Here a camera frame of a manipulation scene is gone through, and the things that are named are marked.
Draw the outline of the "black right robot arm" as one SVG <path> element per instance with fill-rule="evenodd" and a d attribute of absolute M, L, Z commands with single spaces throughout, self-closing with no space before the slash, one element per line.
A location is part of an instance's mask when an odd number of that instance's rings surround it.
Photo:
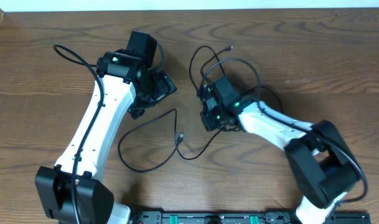
<path fill-rule="evenodd" d="M 226 77 L 199 88 L 197 96 L 207 131 L 238 128 L 284 151 L 304 194 L 295 211 L 300 223 L 326 222 L 361 179 L 358 163 L 331 122 L 292 119 L 241 94 Z"/>

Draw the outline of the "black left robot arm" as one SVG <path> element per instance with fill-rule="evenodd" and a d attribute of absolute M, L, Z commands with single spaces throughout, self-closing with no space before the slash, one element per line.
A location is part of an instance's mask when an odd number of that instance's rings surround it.
<path fill-rule="evenodd" d="M 126 48 L 106 52 L 96 64 L 61 44 L 53 48 L 89 69 L 95 86 L 66 150 L 52 168 L 42 166 L 36 173 L 45 216 L 59 223 L 130 223 L 132 210 L 116 202 L 102 181 L 125 114 L 137 119 L 177 89 L 165 71 L 152 66 L 161 45 L 150 34 L 133 31 Z"/>

